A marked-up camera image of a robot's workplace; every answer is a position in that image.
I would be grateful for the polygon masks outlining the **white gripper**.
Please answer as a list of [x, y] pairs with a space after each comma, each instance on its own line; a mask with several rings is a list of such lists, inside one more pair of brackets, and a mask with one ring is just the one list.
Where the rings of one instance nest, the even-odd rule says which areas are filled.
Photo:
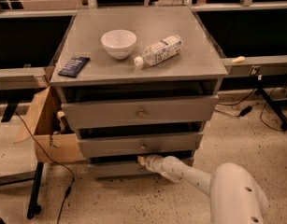
[[159, 155], [149, 155], [147, 158], [145, 156], [138, 156], [137, 161], [141, 166], [145, 166], [146, 168], [154, 173], [161, 173], [163, 171], [163, 157]]

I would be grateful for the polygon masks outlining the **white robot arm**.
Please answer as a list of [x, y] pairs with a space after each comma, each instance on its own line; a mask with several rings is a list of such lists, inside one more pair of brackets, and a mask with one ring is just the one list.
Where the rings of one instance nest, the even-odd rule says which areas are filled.
[[243, 167], [224, 163], [209, 174], [174, 156], [139, 155], [137, 160], [153, 173], [174, 183], [186, 180], [208, 195], [211, 224], [264, 224], [268, 199]]

